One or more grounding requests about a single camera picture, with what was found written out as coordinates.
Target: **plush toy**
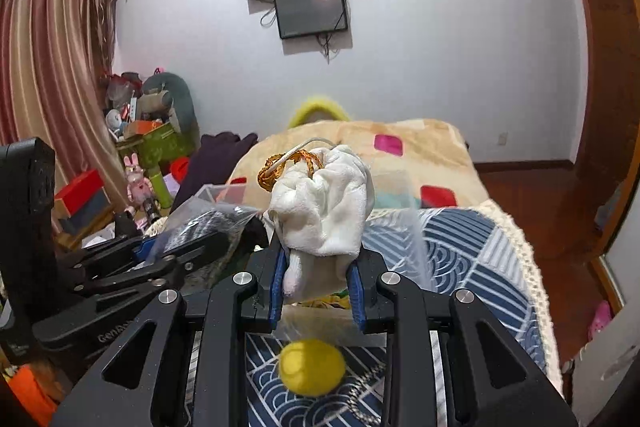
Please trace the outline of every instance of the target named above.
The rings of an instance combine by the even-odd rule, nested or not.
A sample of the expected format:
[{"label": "plush toy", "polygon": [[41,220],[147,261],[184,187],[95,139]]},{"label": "plush toy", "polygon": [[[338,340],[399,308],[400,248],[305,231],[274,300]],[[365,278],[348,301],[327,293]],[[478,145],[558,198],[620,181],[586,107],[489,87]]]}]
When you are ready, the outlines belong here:
[{"label": "plush toy", "polygon": [[127,196],[134,208],[140,208],[149,198],[155,200],[151,181],[145,178],[142,167],[138,164],[138,155],[133,153],[131,159],[124,156],[124,172],[127,177]]},{"label": "plush toy", "polygon": [[108,129],[113,133],[113,136],[116,137],[116,140],[122,140],[124,128],[127,126],[127,123],[122,121],[122,117],[118,110],[111,109],[104,119],[107,123]]}]

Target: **wooden door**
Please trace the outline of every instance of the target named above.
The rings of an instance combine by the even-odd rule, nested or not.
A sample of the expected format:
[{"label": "wooden door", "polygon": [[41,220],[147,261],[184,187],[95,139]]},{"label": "wooden door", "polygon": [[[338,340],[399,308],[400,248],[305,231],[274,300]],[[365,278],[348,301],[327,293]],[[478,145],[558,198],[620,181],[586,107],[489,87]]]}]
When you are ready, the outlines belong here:
[{"label": "wooden door", "polygon": [[640,30],[634,0],[583,0],[589,46],[576,166],[602,202],[627,177],[640,123]]}]

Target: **cable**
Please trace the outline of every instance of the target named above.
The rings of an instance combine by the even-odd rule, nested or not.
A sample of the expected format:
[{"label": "cable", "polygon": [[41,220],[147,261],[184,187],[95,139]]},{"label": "cable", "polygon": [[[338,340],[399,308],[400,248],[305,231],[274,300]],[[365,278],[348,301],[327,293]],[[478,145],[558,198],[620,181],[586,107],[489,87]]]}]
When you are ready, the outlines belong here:
[{"label": "cable", "polygon": [[349,2],[347,0],[344,0],[344,9],[342,10],[342,13],[338,17],[338,20],[335,23],[334,29],[331,30],[330,32],[325,32],[324,34],[320,33],[316,35],[316,41],[318,42],[318,45],[321,48],[320,52],[322,56],[326,58],[327,64],[331,62],[331,60],[335,58],[338,55],[338,53],[340,53],[340,50],[332,50],[329,47],[329,43],[331,42],[331,38],[334,36],[336,29],[340,25],[340,21],[342,20],[342,18],[344,17],[345,20],[348,20],[348,7],[349,7]]},{"label": "cable", "polygon": [[295,147],[293,147],[293,149],[291,149],[282,158],[280,158],[278,161],[276,161],[276,163],[274,163],[271,167],[269,167],[265,171],[264,175],[268,176],[269,174],[271,174],[275,169],[278,168],[279,165],[281,165],[284,162],[286,162],[289,158],[291,158],[291,156],[293,156],[296,152],[298,152],[305,145],[307,145],[307,144],[309,144],[311,142],[324,142],[330,147],[330,149],[333,149],[335,147],[335,143],[333,143],[331,140],[327,140],[326,138],[322,138],[322,137],[319,137],[319,136],[314,136],[313,138],[309,138],[307,141],[302,142],[301,144],[296,145]]},{"label": "cable", "polygon": [[[265,17],[268,17],[272,13],[273,13],[273,17],[271,17],[271,19],[268,22],[264,22]],[[272,6],[271,8],[269,8],[267,13],[265,13],[262,17],[260,17],[260,26],[262,26],[263,28],[270,28],[271,26],[273,26],[273,23],[275,20],[276,20],[276,7]]]}]

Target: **red box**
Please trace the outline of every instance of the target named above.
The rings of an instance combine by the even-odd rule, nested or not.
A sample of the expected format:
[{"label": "red box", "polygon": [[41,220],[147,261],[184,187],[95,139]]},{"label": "red box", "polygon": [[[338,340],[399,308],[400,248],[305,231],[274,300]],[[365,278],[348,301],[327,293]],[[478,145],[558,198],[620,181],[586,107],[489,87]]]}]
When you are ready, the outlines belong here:
[{"label": "red box", "polygon": [[58,222],[66,233],[70,235],[78,235],[82,229],[88,227],[91,222],[98,217],[108,206],[109,198],[104,188],[99,188],[98,191],[89,198],[87,201],[73,216],[68,219],[59,219]]},{"label": "red box", "polygon": [[58,219],[73,216],[92,196],[104,187],[97,169],[83,172],[54,197],[53,214]]}]

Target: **yellow tennis ball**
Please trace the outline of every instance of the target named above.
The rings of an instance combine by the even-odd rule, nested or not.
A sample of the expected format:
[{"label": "yellow tennis ball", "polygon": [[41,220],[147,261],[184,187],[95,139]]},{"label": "yellow tennis ball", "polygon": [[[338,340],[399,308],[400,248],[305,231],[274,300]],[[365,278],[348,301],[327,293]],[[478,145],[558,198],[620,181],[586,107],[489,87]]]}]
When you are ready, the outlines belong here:
[{"label": "yellow tennis ball", "polygon": [[327,394],[338,386],[345,371],[340,350],[317,339],[290,343],[280,352],[280,380],[302,396]]}]

